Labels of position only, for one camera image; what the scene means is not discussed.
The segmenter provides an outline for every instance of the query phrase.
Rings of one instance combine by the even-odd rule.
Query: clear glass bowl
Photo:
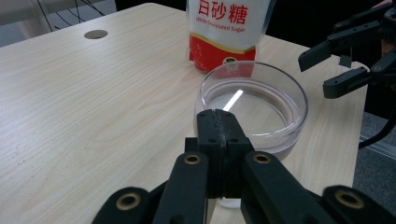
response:
[[[284,71],[265,63],[239,61],[206,75],[195,116],[207,109],[233,113],[256,150],[283,160],[304,126],[308,102],[299,83]]]

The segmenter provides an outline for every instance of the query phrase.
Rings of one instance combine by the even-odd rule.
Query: cable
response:
[[[87,2],[86,1],[84,1],[84,0],[81,0],[81,2],[83,2],[83,3],[85,3],[85,5],[87,5],[87,6],[89,6],[89,7],[91,7],[91,8],[93,8],[95,11],[97,11],[101,16],[105,16],[105,14],[103,13],[103,12],[101,12],[101,11],[99,11],[99,9],[97,9],[91,2],[90,2],[90,0],[87,0]]]
[[[61,18],[64,22],[66,22],[69,26],[72,26],[72,24],[70,24],[69,22],[67,22],[61,15],[59,15],[58,12],[56,12],[56,14],[59,16],[59,18]]]
[[[84,19],[82,19],[81,17],[79,17],[78,15],[76,15],[74,12],[72,12],[70,9],[67,9],[71,14],[73,14],[73,16],[77,17],[79,20],[81,21],[85,21]]]
[[[76,10],[77,10],[77,14],[78,14],[78,23],[81,23],[81,17],[79,16],[79,11],[78,11],[78,5],[77,5],[77,0],[75,0],[76,3]]]
[[[393,107],[392,112],[390,113],[388,122],[385,124],[384,128],[379,133],[374,135],[373,137],[371,137],[363,142],[360,142],[359,149],[368,147],[371,144],[374,144],[374,143],[378,142],[379,140],[383,139],[393,130],[393,128],[395,126],[396,126],[396,105]]]
[[[49,29],[50,29],[50,31],[52,32],[53,30],[52,30],[52,27],[50,26],[49,19],[47,18],[47,16],[46,16],[46,13],[44,12],[44,9],[43,9],[43,7],[41,6],[41,3],[40,3],[40,1],[39,1],[39,0],[37,0],[37,3],[38,3],[38,5],[40,6],[40,9],[41,9],[41,11],[43,12],[44,18],[46,19],[46,21],[47,21],[47,24],[49,25]]]

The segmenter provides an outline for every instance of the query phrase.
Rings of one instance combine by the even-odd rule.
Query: gray carpet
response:
[[[361,136],[378,133],[387,121],[364,113]],[[396,216],[396,129],[358,152],[353,188],[370,196]]]
[[[116,11],[114,0],[94,4],[102,13],[110,14]],[[100,13],[91,7],[79,7],[80,17],[87,21],[100,17]],[[75,9],[51,14],[50,17],[59,29],[79,23]],[[0,47],[17,43],[24,39],[17,24],[0,26]],[[361,135],[371,137],[378,133],[385,124],[385,120],[364,113]],[[387,150],[396,150],[396,130],[393,130],[379,144],[359,150],[355,170],[353,187],[360,190],[382,204],[396,216],[396,158],[390,156]]]

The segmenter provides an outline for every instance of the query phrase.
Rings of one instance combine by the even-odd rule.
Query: metal screw hole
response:
[[[258,163],[269,163],[271,158],[264,156],[262,154],[254,155],[253,160]]]
[[[140,196],[137,193],[126,193],[117,199],[116,206],[122,211],[131,210],[140,204]]]
[[[339,203],[350,208],[361,209],[364,207],[364,202],[361,197],[351,191],[337,190],[335,192],[335,199]]]
[[[197,155],[190,155],[186,158],[184,158],[184,162],[186,162],[187,164],[198,164],[199,162],[201,162],[201,158]]]

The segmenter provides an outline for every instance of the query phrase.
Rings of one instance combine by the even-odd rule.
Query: light wood table surface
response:
[[[146,4],[0,49],[0,223],[91,223],[118,189],[169,177],[205,77],[186,60],[187,29],[185,12]],[[309,102],[282,162],[319,195],[351,186],[366,89],[325,99],[323,81],[347,70],[337,57],[301,73],[305,47],[265,36],[260,50]],[[212,223],[244,220],[218,207]]]

